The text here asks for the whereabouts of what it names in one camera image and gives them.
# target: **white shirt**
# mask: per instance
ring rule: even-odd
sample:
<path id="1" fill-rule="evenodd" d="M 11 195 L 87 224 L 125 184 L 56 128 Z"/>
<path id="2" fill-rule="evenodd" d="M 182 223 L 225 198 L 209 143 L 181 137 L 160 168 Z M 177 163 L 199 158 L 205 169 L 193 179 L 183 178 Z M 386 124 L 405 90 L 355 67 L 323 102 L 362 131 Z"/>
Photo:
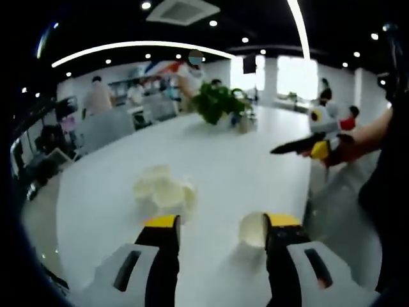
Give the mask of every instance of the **white shirt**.
<path id="1" fill-rule="evenodd" d="M 197 95 L 200 92 L 200 87 L 205 81 L 205 73 L 203 70 L 194 69 L 188 64 L 182 64 L 179 66 L 177 74 L 180 77 L 184 77 L 187 80 L 187 89 L 193 94 Z"/>
<path id="2" fill-rule="evenodd" d="M 111 110 L 112 104 L 109 98 L 113 96 L 114 93 L 108 85 L 100 81 L 93 82 L 92 89 L 86 95 L 84 102 L 87 113 L 93 115 Z"/>
<path id="3" fill-rule="evenodd" d="M 137 86 L 132 86 L 129 88 L 127 97 L 135 104 L 142 104 L 143 94 L 144 88 L 138 84 Z"/>

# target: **plant pot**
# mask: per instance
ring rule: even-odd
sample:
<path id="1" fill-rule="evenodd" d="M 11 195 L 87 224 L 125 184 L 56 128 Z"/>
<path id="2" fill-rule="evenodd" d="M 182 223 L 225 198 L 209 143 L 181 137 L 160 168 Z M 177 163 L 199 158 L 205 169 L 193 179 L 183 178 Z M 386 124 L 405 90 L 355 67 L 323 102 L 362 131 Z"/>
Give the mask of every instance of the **plant pot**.
<path id="1" fill-rule="evenodd" d="M 241 134 L 248 133 L 251 129 L 251 121 L 250 118 L 247 116 L 241 116 L 236 124 L 237 131 Z"/>

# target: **human hand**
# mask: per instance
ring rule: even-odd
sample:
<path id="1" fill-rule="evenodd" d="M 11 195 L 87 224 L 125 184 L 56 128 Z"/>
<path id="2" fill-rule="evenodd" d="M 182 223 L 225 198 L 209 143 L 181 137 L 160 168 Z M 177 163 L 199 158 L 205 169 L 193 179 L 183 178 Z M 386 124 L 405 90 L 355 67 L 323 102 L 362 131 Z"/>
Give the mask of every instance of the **human hand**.
<path id="1" fill-rule="evenodd" d="M 327 158 L 320 160 L 326 168 L 344 162 L 352 162 L 360 157 L 358 146 L 353 142 L 353 138 L 347 138 L 346 136 L 338 138 L 339 146 L 337 149 L 330 152 L 330 155 Z M 302 157 L 311 157 L 311 150 L 298 152 L 297 154 L 301 155 Z"/>

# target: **white wall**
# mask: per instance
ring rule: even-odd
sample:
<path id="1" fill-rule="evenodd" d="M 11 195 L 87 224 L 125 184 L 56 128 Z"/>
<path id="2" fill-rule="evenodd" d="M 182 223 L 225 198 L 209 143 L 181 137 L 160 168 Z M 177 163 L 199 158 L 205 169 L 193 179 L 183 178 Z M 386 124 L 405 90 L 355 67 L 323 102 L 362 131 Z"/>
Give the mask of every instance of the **white wall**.
<path id="1" fill-rule="evenodd" d="M 385 90 L 378 86 L 376 75 L 361 68 L 355 71 L 355 104 L 360 108 L 359 123 L 367 125 L 386 111 Z"/>
<path id="2" fill-rule="evenodd" d="M 230 60 L 221 60 L 203 65 L 206 80 L 220 79 L 224 85 L 230 87 Z"/>
<path id="3" fill-rule="evenodd" d="M 266 58 L 265 74 L 266 83 L 264 91 L 260 91 L 260 104 L 270 104 L 277 96 L 277 59 Z"/>
<path id="4" fill-rule="evenodd" d="M 318 78 L 326 78 L 332 90 L 332 100 L 341 106 L 345 114 L 348 107 L 354 104 L 355 75 L 347 69 L 338 69 L 325 65 L 318 65 Z"/>
<path id="5" fill-rule="evenodd" d="M 102 77 L 106 83 L 127 80 L 130 78 L 129 71 L 144 63 L 131 63 L 107 67 L 95 72 L 68 79 L 57 87 L 57 100 L 69 96 L 77 96 L 79 110 L 86 93 L 89 90 L 91 80 L 95 75 Z M 213 63 L 205 63 L 203 69 L 208 81 L 220 79 L 225 85 L 231 86 L 230 80 L 231 61 L 220 60 Z M 265 62 L 265 89 L 259 92 L 260 104 L 271 106 L 277 96 L 277 59 L 267 58 Z M 337 69 L 325 65 L 318 65 L 318 77 L 328 79 L 332 88 L 333 99 L 341 106 L 341 113 L 348 112 L 348 106 L 357 105 L 361 108 L 360 121 L 368 123 L 376 118 L 387 107 L 384 91 L 377 85 L 376 76 L 365 70 L 357 70 L 354 74 L 347 69 Z"/>

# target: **desk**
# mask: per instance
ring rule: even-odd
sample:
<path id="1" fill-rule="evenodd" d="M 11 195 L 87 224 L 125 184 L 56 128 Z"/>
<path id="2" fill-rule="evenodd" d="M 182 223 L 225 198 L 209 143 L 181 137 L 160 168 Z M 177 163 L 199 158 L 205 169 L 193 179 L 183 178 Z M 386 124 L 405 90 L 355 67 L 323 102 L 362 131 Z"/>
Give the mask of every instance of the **desk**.
<path id="1" fill-rule="evenodd" d="M 59 255 L 71 290 L 88 285 L 95 267 L 142 229 L 132 199 L 136 175 L 169 164 L 198 186 L 195 216 L 181 228 L 176 306 L 266 306 L 265 262 L 258 271 L 238 265 L 240 220 L 254 211 L 302 220 L 311 162 L 295 154 L 270 155 L 275 146 L 309 132 L 307 117 L 256 109 L 257 131 L 219 131 L 197 114 L 133 133 L 65 170 L 58 198 Z"/>
<path id="2" fill-rule="evenodd" d="M 137 107 L 131 107 L 130 109 L 127 109 L 128 114 L 135 114 L 135 113 L 140 113 L 143 112 L 143 106 L 137 106 Z"/>

